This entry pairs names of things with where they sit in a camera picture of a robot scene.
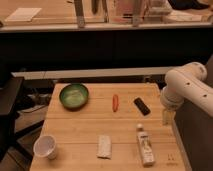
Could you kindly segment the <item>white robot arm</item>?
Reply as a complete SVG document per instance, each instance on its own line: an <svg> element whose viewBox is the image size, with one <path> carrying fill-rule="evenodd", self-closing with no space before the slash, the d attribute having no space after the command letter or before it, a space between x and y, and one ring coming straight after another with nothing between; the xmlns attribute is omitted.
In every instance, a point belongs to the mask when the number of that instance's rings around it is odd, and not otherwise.
<svg viewBox="0 0 213 171"><path fill-rule="evenodd" d="M206 78L207 69L199 62L174 67L165 74L166 86L160 93L164 125L171 124L185 99L213 118L213 88L204 83Z"/></svg>

